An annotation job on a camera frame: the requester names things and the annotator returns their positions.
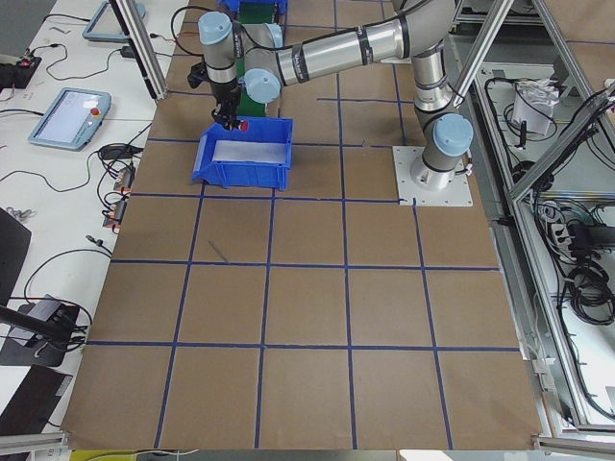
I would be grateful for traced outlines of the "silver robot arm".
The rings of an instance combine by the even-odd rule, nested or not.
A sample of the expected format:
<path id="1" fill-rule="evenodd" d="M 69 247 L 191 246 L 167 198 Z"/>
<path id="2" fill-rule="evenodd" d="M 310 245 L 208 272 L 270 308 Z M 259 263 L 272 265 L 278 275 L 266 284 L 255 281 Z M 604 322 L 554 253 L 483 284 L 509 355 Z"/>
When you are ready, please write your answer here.
<path id="1" fill-rule="evenodd" d="M 399 2 L 395 12 L 379 22 L 289 45 L 278 24 L 243 24 L 224 12 L 205 12 L 198 20 L 203 57 L 186 79 L 191 87 L 209 84 L 216 101 L 213 120 L 234 130 L 243 125 L 237 116 L 243 93 L 267 105 L 285 86 L 386 60 L 408 60 L 416 87 L 414 110 L 426 140 L 409 173 L 418 186 L 439 191 L 453 179 L 474 135 L 455 108 L 458 95 L 445 68 L 444 37 L 455 3 Z"/>

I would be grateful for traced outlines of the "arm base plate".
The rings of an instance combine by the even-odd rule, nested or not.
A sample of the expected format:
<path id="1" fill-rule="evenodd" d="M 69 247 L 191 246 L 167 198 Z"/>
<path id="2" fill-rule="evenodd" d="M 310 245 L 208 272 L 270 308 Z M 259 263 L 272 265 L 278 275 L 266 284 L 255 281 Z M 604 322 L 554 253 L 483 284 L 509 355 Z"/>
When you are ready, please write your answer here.
<path id="1" fill-rule="evenodd" d="M 468 207 L 473 205 L 465 173 L 457 175 L 462 161 L 450 172 L 430 170 L 423 162 L 424 148 L 420 146 L 394 146 L 398 202 L 401 206 Z"/>

